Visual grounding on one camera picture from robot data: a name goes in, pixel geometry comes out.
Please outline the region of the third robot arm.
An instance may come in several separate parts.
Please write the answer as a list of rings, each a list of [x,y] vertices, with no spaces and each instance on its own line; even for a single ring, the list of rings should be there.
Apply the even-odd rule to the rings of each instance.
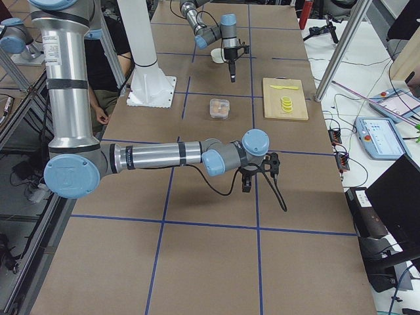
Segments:
[[[40,66],[44,62],[42,44],[33,39],[19,18],[1,21],[1,48],[17,65]]]

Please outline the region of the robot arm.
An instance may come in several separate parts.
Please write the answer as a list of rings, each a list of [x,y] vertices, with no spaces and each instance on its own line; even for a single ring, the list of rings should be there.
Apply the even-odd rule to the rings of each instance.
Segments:
[[[198,9],[208,1],[180,1],[179,9],[194,32],[194,39],[199,49],[204,49],[222,40],[224,59],[227,61],[232,83],[236,82],[236,60],[239,58],[238,51],[241,48],[237,35],[237,20],[234,13],[224,14],[220,22],[214,26],[208,26],[199,17]]]
[[[203,163],[211,177],[235,169],[242,174],[243,192],[250,178],[265,177],[269,137],[260,129],[247,131],[241,140],[223,144],[217,139],[193,142],[126,146],[101,144],[94,137],[90,117],[84,40],[101,33],[99,1],[28,1],[32,24],[42,35],[54,138],[44,169],[49,189],[60,197],[82,198],[93,192],[102,177],[122,170],[164,169]],[[214,26],[204,24],[198,8],[210,1],[180,1],[200,49],[222,40],[231,82],[235,82],[237,51],[241,43],[236,16],[224,14]],[[158,65],[146,1],[117,1],[132,56],[134,75],[127,102],[130,106],[171,107],[176,77]]]

